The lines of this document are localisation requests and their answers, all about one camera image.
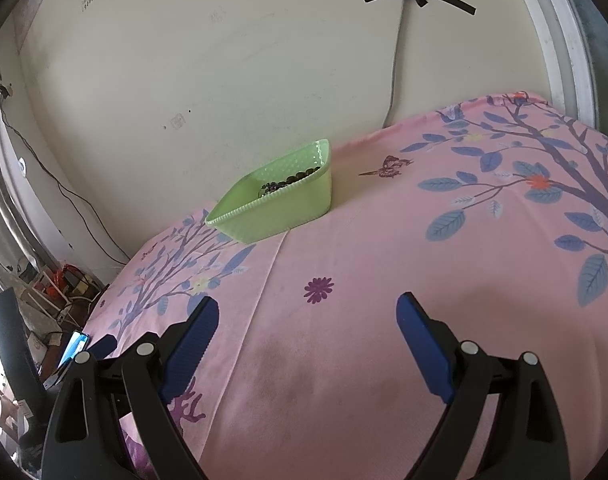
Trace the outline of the cluttered floor items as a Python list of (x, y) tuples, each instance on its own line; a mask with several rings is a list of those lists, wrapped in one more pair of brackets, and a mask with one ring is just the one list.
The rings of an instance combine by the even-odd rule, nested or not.
[(62, 275), (31, 263), (23, 274), (0, 263), (0, 292), (11, 289), (23, 320), (28, 348), (40, 364), (51, 348), (62, 345), (66, 336), (80, 332), (102, 294), (101, 286), (90, 275), (70, 266)]

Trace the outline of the smartphone with lit screen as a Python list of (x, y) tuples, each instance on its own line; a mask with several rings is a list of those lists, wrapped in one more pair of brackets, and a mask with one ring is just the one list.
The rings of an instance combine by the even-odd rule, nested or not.
[(66, 344), (64, 351), (62, 353), (61, 359), (59, 361), (59, 366), (62, 366), (72, 360), (77, 353), (82, 352), (89, 341), (89, 336), (74, 330), (72, 333), (68, 343)]

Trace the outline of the pink floral bed sheet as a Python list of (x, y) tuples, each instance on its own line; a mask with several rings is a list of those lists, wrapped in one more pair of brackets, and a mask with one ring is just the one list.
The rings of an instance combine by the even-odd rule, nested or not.
[(400, 479), (443, 411), (397, 327), (414, 294), (494, 356), (543, 362), (574, 478), (608, 447), (608, 137), (524, 92), (332, 155), (328, 214), (244, 246), (198, 210), (149, 240), (86, 325), (121, 348), (220, 309), (170, 404), (212, 479)]

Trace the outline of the white door frame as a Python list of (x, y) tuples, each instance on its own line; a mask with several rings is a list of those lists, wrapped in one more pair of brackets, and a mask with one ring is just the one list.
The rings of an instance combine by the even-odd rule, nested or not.
[(608, 136), (608, 24), (592, 0), (524, 0), (550, 102)]

